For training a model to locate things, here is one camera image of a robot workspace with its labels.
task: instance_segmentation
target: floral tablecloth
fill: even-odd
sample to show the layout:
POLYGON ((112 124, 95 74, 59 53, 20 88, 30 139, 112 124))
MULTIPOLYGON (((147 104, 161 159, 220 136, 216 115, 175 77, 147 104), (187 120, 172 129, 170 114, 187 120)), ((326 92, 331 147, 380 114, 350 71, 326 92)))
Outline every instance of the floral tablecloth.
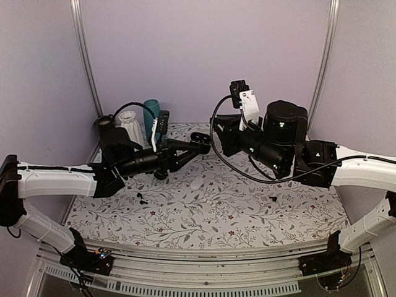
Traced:
MULTIPOLYGON (((169 138, 189 140, 192 132, 208 133, 209 127, 171 124, 169 131, 169 138)), ((230 162, 259 177, 245 154, 230 162)), ((212 150, 164 181, 139 174, 125 183, 110 198, 77 197, 66 224, 84 238, 183 249, 301 243, 324 239, 349 224, 334 188, 255 183, 231 171, 212 150), (193 191, 189 185, 196 176, 204 185, 193 191), (140 203, 138 192, 147 204, 140 203)))

